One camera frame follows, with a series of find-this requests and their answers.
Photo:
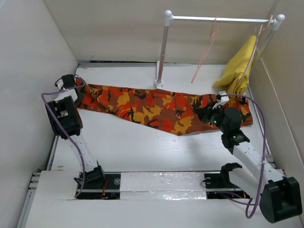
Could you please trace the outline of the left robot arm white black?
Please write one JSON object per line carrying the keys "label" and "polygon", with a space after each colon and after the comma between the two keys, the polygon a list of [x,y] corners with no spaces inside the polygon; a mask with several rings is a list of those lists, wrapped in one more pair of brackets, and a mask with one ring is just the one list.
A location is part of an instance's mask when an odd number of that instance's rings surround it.
{"label": "left robot arm white black", "polygon": [[59,92],[54,93],[57,98],[47,102],[45,96],[51,93],[42,93],[41,98],[54,134],[68,143],[79,162],[81,174],[75,181],[78,184],[101,188],[106,182],[105,173],[99,162],[92,157],[81,133],[83,123],[77,105],[84,99],[85,94],[82,91],[85,82],[81,80],[80,85],[77,85],[77,80],[75,75],[64,75],[55,82],[59,88]]}

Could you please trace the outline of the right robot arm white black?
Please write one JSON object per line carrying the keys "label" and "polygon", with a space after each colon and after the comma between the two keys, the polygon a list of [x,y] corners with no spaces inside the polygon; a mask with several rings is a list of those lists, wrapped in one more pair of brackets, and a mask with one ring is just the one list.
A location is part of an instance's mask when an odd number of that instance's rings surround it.
{"label": "right robot arm white black", "polygon": [[214,124],[221,132],[226,149],[241,161],[222,167],[219,181],[225,187],[233,184],[254,197],[264,218],[276,223],[302,214],[300,185],[294,177],[285,177],[270,165],[241,131],[241,112],[211,103],[194,112],[203,123]]}

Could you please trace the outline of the orange camouflage trousers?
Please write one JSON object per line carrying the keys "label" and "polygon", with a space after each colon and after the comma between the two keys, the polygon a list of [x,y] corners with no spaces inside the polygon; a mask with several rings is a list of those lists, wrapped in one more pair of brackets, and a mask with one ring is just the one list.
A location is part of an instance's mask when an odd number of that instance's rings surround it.
{"label": "orange camouflage trousers", "polygon": [[86,84],[78,108],[113,114],[121,119],[145,125],[178,136],[215,130],[202,123],[194,110],[216,101],[215,94],[193,95],[161,89]]}

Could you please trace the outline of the pink wire hanger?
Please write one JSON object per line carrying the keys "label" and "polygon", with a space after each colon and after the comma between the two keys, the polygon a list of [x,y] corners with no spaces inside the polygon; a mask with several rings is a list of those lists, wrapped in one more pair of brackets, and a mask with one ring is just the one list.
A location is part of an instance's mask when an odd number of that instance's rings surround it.
{"label": "pink wire hanger", "polygon": [[211,47],[213,46],[213,43],[214,43],[214,41],[215,41],[215,39],[216,39],[216,37],[217,37],[217,34],[218,34],[219,31],[220,31],[220,26],[218,26],[216,29],[214,29],[215,24],[216,24],[216,21],[217,21],[217,18],[218,18],[218,17],[215,17],[215,19],[213,20],[213,24],[212,24],[212,29],[211,29],[210,36],[209,36],[208,45],[204,48],[204,51],[203,51],[202,56],[201,56],[201,58],[200,58],[199,64],[198,64],[198,66],[197,66],[197,68],[196,68],[196,71],[195,71],[195,73],[194,73],[194,75],[193,75],[193,78],[192,78],[192,80],[191,80],[191,83],[193,83],[194,80],[195,80],[195,78],[197,77],[197,75],[198,75],[198,73],[199,73],[199,71],[200,71],[202,65],[203,65],[204,62],[205,62],[205,59],[206,59],[207,55],[208,55],[209,52],[210,52]]}

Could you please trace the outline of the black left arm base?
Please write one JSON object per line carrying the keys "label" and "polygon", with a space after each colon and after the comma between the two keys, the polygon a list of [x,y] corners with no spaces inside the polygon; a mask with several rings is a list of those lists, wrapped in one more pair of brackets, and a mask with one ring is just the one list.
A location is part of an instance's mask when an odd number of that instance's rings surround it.
{"label": "black left arm base", "polygon": [[119,200],[120,199],[120,172],[106,172],[105,180],[103,182],[93,183],[92,185],[85,185],[80,192],[80,181],[77,180],[77,199],[80,200]]}

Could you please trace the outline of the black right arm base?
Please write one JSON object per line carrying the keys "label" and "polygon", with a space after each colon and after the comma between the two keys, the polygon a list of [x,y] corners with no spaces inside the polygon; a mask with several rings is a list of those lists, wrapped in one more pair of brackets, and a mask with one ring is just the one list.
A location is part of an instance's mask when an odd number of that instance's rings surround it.
{"label": "black right arm base", "polygon": [[206,190],[207,199],[249,199],[250,196],[229,179],[229,173],[240,168],[242,166],[234,162],[225,164],[220,171],[204,173],[200,185]]}

